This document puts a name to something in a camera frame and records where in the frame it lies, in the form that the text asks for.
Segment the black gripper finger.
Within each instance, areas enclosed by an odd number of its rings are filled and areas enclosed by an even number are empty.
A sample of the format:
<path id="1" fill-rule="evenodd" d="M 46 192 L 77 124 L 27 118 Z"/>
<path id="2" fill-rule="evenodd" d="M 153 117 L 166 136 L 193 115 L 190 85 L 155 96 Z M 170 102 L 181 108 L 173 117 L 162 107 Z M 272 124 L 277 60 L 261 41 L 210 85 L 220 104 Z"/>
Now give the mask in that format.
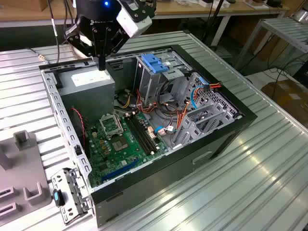
<path id="1" fill-rule="evenodd" d="M 110 28 L 107 28 L 102 52 L 102 70 L 106 69 L 106 58 L 113 53 L 117 53 L 127 40 L 128 35 L 123 29 L 119 29 L 113 35 Z"/>
<path id="2" fill-rule="evenodd" d="M 102 45 L 93 27 L 72 26 L 65 31 L 70 45 L 87 57 L 92 57 L 99 70 L 102 69 Z"/>

